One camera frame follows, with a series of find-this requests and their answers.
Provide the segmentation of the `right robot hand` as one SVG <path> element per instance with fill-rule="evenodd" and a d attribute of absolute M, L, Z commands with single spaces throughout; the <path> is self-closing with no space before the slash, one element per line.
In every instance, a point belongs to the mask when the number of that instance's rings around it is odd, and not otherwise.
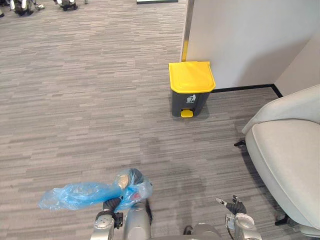
<path fill-rule="evenodd" d="M 216 202 L 225 206 L 233 215 L 247 214 L 247 209 L 238 196 L 232 196 L 232 202 L 227 202 L 218 197 L 215 198 Z"/>

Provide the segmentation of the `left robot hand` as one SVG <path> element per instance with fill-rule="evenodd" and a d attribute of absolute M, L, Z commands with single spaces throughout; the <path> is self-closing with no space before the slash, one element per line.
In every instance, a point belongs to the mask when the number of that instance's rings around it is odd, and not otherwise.
<path fill-rule="evenodd" d="M 114 213 L 116 208 L 118 207 L 118 205 L 121 203 L 121 201 L 122 200 L 119 197 L 106 200 L 103 202 L 102 210 L 103 211 L 110 211 L 110 212 Z"/>

